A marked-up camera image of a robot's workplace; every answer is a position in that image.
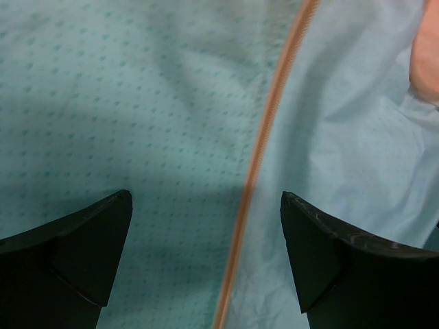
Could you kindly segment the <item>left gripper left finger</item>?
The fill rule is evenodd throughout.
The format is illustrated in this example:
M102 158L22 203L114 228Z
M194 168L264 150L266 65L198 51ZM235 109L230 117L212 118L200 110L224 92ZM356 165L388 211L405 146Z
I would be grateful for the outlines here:
M131 193L120 190L1 240L1 327L95 328L131 218Z

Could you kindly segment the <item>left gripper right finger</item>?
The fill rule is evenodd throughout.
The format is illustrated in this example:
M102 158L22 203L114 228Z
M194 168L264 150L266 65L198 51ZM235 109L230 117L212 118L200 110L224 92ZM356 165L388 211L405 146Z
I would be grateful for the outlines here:
M437 328L438 253L371 234L284 192L281 223L311 328Z

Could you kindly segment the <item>orange and teal jacket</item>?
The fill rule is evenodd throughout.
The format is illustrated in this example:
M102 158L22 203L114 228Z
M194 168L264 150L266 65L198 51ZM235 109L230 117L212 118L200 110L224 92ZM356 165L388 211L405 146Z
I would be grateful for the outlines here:
M293 192L438 249L438 108L409 81L422 1L317 1L247 204L225 328L307 328ZM1 236L120 189L130 231L99 328L212 328L251 155L301 1L2 1Z

